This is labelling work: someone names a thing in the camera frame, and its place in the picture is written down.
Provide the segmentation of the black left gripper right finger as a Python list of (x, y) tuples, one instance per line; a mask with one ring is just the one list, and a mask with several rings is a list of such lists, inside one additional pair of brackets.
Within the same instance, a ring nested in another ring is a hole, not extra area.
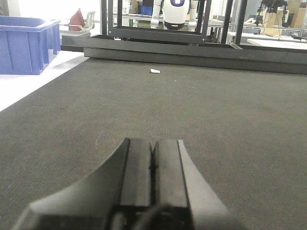
[(161, 139), (153, 150), (152, 201), (169, 204), (185, 230), (238, 230), (230, 213), (191, 160), (182, 140)]

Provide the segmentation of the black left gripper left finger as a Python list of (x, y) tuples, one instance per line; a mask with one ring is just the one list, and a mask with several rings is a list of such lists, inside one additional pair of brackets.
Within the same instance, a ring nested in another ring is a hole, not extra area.
[(134, 212), (150, 205), (150, 163), (150, 141), (125, 138), (87, 176), (30, 203), (13, 229), (106, 230), (115, 210)]

